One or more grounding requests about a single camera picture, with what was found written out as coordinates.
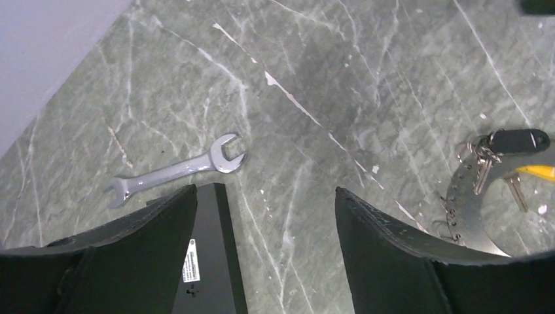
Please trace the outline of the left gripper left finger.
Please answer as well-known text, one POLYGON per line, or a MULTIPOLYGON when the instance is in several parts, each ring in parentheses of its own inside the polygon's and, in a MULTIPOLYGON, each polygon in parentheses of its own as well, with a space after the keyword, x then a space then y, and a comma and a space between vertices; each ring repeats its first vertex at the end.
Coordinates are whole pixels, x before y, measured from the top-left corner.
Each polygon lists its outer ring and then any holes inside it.
POLYGON ((197 205, 188 185, 47 246, 1 251, 1 312, 170 313, 197 205))

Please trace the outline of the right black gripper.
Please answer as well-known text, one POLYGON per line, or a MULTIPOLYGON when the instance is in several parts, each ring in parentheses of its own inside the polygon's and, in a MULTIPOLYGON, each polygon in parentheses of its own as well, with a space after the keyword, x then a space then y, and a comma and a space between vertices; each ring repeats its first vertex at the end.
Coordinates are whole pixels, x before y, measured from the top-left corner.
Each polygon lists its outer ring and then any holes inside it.
POLYGON ((554 0, 519 0, 519 6, 524 14, 554 15, 554 0))

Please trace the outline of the black key fob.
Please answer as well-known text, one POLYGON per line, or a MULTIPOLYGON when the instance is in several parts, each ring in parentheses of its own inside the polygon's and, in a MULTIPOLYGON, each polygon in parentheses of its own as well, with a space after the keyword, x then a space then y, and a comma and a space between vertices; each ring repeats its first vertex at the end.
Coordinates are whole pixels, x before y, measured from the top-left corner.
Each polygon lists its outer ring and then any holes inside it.
POLYGON ((496 155, 535 154, 550 146, 550 137, 539 129, 498 130, 489 139, 488 148, 496 155))

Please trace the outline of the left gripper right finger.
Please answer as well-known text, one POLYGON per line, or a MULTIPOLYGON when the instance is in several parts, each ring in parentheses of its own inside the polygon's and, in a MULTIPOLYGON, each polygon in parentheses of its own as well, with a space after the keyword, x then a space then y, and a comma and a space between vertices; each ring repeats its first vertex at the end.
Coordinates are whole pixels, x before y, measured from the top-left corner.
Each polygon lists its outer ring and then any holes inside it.
POLYGON ((338 187, 356 313, 553 313, 554 253, 509 258, 443 241, 338 187))

